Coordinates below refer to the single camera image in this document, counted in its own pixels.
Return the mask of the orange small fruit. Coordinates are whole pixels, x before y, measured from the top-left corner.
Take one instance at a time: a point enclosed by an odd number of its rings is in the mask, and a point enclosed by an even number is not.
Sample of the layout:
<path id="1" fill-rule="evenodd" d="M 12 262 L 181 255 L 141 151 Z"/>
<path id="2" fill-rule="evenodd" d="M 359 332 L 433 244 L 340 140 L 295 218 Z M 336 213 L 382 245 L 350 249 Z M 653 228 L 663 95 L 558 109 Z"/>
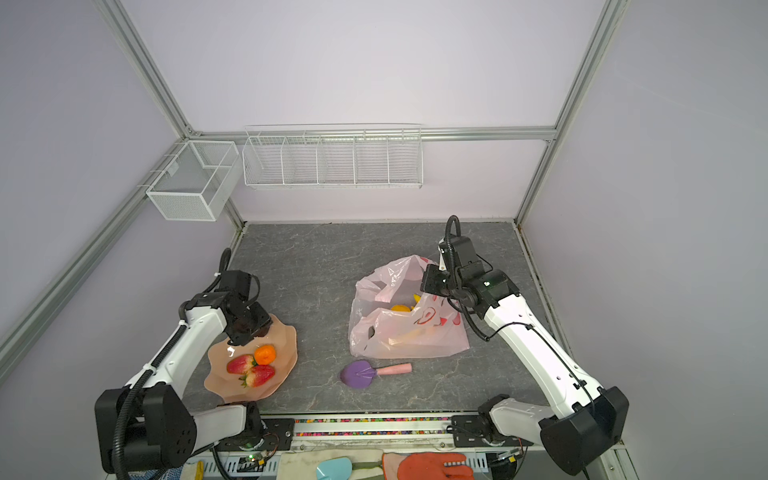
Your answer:
<path id="1" fill-rule="evenodd" d="M 259 346 L 253 353 L 256 365 L 270 365 L 277 358 L 277 350 L 271 344 Z"/>

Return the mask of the red strawberry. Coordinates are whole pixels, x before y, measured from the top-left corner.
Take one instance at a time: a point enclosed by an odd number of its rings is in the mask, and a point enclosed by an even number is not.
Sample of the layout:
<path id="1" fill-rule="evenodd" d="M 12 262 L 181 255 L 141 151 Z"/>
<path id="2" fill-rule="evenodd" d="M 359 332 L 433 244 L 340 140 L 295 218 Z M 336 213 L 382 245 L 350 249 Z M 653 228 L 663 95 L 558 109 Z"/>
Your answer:
<path id="1" fill-rule="evenodd" d="M 256 361 L 250 354 L 240 355 L 230 360 L 226 365 L 226 371 L 232 375 L 246 375 L 254 366 Z"/>
<path id="2" fill-rule="evenodd" d="M 256 388 L 271 380 L 275 374 L 276 370 L 271 365 L 255 365 L 240 380 L 244 388 Z"/>

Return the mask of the pink plastic bag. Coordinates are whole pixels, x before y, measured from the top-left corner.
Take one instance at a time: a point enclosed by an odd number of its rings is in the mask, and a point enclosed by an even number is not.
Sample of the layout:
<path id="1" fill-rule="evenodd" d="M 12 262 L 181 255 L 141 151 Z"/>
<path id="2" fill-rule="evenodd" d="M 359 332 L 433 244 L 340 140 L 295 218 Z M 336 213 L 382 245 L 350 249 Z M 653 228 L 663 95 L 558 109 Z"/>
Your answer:
<path id="1" fill-rule="evenodd" d="M 348 342 L 350 353 L 368 359 L 432 359 L 470 348 L 460 313 L 447 300 L 421 291 L 428 264 L 418 255 L 376 268 L 355 285 Z M 417 304 L 413 294 L 421 296 Z M 411 312 L 391 311 L 393 305 Z"/>

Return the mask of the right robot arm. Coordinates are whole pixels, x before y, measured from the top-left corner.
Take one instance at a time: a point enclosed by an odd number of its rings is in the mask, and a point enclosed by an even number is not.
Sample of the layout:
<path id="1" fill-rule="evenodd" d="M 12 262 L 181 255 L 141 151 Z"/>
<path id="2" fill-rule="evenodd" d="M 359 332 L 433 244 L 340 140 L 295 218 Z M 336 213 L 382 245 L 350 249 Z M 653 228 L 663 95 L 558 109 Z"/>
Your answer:
<path id="1" fill-rule="evenodd" d="M 537 406 L 504 395 L 487 401 L 478 413 L 492 441 L 536 442 L 565 473 L 586 473 L 621 441 L 628 398 L 616 386 L 602 386 L 570 357 L 509 276 L 476 252 L 457 216 L 448 218 L 438 250 L 440 262 L 426 267 L 422 292 L 446 300 L 481 340 L 502 339 L 548 402 Z"/>

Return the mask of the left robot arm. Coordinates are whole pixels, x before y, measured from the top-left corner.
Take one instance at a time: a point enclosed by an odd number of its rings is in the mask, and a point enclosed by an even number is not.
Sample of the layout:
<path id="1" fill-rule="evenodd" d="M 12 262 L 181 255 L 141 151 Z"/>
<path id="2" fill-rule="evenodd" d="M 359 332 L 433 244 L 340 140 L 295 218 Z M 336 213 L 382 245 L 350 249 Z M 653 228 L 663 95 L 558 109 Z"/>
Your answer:
<path id="1" fill-rule="evenodd" d="M 142 370 L 95 403 L 103 470 L 119 479 L 151 471 L 160 477 L 224 439 L 243 436 L 260 442 L 266 428 L 255 402 L 219 406 L 191 414 L 182 401 L 195 364 L 220 334 L 231 346 L 265 336 L 272 325 L 250 293 L 257 278 L 229 267 L 225 249 L 213 282 L 184 301 L 176 330 Z"/>

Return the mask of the pink wavy plate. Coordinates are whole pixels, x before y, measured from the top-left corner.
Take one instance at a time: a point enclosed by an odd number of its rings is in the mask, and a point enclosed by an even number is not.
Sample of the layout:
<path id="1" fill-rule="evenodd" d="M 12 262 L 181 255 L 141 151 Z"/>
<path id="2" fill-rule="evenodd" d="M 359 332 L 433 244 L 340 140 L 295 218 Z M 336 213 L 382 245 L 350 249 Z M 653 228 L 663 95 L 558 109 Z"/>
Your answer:
<path id="1" fill-rule="evenodd" d="M 227 341 L 208 350 L 210 371 L 205 388 L 225 403 L 262 400 L 277 391 L 298 361 L 297 332 L 271 314 L 264 337 L 244 346 Z"/>

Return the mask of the small white mesh basket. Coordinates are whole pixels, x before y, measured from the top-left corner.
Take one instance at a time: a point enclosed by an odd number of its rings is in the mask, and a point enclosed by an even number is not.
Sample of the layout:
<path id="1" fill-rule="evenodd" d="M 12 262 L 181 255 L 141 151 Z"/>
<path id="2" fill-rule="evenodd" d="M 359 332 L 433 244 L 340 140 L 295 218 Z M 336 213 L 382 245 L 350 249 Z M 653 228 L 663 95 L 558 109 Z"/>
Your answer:
<path id="1" fill-rule="evenodd" d="M 166 220 L 214 222 L 242 175 L 234 142 L 190 140 L 171 156 L 147 196 Z"/>

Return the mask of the beige cloth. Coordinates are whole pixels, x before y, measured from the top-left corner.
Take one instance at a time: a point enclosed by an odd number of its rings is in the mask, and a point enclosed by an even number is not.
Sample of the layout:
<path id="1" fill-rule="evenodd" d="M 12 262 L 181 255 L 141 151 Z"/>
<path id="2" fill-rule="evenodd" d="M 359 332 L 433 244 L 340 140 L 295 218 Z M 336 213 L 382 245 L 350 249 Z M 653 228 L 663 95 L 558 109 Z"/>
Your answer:
<path id="1" fill-rule="evenodd" d="M 329 449 L 280 455 L 278 480 L 320 479 L 324 464 L 343 463 L 349 479 L 384 479 L 384 453 L 379 449 Z"/>

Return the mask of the light blue scoop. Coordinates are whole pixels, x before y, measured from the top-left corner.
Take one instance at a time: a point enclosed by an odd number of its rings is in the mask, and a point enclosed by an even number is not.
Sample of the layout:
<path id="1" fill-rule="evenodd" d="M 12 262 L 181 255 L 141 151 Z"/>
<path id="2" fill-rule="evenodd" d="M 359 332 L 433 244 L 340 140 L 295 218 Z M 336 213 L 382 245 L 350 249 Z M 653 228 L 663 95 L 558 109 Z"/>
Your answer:
<path id="1" fill-rule="evenodd" d="M 353 463 L 347 457 L 325 460 L 316 467 L 318 480 L 349 480 L 353 472 Z"/>

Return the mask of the red orange glove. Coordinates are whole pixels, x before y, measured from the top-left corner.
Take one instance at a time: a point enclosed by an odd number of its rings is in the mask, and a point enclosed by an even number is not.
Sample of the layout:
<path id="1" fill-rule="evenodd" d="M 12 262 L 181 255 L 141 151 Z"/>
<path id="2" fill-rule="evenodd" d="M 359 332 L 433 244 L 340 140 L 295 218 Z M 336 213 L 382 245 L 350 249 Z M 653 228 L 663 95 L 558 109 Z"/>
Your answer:
<path id="1" fill-rule="evenodd" d="M 399 465 L 400 480 L 473 480 L 473 469 L 465 464 L 466 456 L 457 453 L 416 453 Z"/>

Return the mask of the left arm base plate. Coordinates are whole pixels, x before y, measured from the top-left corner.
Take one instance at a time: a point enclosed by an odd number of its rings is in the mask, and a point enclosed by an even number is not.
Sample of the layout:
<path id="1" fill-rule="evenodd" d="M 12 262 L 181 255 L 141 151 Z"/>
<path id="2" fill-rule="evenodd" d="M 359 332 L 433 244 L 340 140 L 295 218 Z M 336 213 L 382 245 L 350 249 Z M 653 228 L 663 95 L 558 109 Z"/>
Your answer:
<path id="1" fill-rule="evenodd" d="M 266 418 L 262 420 L 261 432 L 243 432 L 234 437 L 221 440 L 217 445 L 219 452 L 255 452 L 287 451 L 291 449 L 294 438 L 295 419 Z"/>

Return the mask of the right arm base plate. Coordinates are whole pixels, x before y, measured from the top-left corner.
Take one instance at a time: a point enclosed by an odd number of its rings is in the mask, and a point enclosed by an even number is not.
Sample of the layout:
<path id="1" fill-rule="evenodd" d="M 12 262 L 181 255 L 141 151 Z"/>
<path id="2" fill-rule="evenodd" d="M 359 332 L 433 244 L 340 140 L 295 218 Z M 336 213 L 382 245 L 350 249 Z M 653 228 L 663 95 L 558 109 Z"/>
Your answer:
<path id="1" fill-rule="evenodd" d="M 446 427 L 456 447 L 528 447 L 532 442 L 504 436 L 479 414 L 453 415 Z"/>

